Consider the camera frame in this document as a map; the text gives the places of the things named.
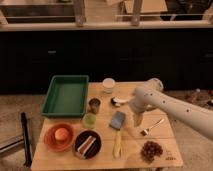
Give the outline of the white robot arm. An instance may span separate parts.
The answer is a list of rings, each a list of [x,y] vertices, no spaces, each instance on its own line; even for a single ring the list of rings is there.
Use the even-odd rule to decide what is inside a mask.
[[[142,114],[148,105],[159,108],[213,141],[213,111],[165,95],[163,89],[163,83],[157,78],[139,84],[129,101],[130,109]]]

